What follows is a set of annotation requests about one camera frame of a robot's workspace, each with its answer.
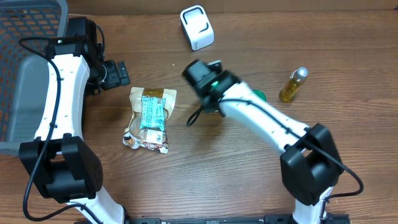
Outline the brown snack packet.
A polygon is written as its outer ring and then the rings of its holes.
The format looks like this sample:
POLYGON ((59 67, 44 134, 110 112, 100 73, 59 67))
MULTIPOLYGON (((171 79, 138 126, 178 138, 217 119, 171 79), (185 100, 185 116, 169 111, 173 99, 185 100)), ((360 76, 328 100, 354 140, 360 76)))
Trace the brown snack packet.
MULTIPOLYGON (((140 130, 142 130, 140 128, 141 115, 142 115, 142 102, 141 102, 142 96, 154 96, 157 98, 165 99, 165 106, 164 106, 165 130, 163 132, 166 132, 167 121, 171 117, 175 107, 177 91, 165 88, 133 87, 131 88, 129 95, 129 101, 131 103, 131 109, 132 109, 132 116, 128 124, 128 127, 124 131, 124 134, 130 132, 133 136, 138 136, 140 130)), ((144 129, 160 131, 159 129, 154 129, 154 128, 144 128, 144 129)))

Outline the green lid white jar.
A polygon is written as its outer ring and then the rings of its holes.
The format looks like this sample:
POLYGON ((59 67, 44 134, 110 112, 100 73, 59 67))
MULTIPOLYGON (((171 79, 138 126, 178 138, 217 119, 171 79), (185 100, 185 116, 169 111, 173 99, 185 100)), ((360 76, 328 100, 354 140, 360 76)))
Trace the green lid white jar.
POLYGON ((267 102, 267 97, 261 90, 253 90, 252 92, 256 96, 255 101, 267 102))

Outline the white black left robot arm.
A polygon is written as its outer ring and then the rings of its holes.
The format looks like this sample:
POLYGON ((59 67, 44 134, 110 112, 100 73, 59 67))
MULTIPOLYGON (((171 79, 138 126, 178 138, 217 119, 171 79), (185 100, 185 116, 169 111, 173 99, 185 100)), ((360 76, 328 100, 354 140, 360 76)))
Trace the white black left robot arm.
POLYGON ((75 208, 90 223, 128 223, 126 209, 103 185, 100 159, 83 140, 85 98, 128 85, 124 62, 106 60, 103 31, 85 17, 69 19, 65 37, 47 39, 42 53, 49 67, 44 112, 35 136, 23 142, 19 158, 29 173, 27 188, 75 208))

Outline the teal snack packet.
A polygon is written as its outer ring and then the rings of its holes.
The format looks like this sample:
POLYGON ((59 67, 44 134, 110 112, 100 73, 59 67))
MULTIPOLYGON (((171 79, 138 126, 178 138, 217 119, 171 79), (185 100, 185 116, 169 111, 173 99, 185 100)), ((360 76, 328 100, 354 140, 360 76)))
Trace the teal snack packet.
POLYGON ((165 130, 165 99, 154 96, 142 96, 142 115, 140 128, 165 130))

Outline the white labelled snack packet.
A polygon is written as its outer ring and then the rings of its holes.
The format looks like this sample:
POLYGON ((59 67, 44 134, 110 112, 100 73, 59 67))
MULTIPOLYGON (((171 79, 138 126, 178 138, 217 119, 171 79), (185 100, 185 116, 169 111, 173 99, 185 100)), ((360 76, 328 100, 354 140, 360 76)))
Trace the white labelled snack packet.
POLYGON ((138 136, 133 136, 130 132, 125 133, 123 144, 131 149, 146 148, 162 154, 167 154, 169 151, 166 132, 151 129, 140 130, 138 136))

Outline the yellow oil bottle silver cap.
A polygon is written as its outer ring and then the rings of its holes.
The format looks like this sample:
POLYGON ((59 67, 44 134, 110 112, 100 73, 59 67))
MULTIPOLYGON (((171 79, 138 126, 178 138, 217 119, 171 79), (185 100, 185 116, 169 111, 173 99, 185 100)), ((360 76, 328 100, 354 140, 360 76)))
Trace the yellow oil bottle silver cap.
POLYGON ((305 83, 307 76, 308 69, 306 67, 300 67, 295 70, 279 92, 279 99, 284 102, 292 101, 298 89, 305 83))

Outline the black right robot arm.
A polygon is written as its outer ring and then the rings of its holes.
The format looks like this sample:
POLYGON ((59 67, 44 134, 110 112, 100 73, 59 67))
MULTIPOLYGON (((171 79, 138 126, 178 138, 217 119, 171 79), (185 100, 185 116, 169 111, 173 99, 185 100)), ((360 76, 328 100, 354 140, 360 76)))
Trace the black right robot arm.
POLYGON ((312 127, 281 113, 250 89, 220 61, 194 60, 182 73, 201 100, 188 119, 192 125, 202 111, 218 111, 245 125, 278 153, 282 181, 295 198, 290 215, 267 214, 263 223, 349 223, 348 215, 326 212, 330 196, 343 173, 341 159, 328 128, 312 127))

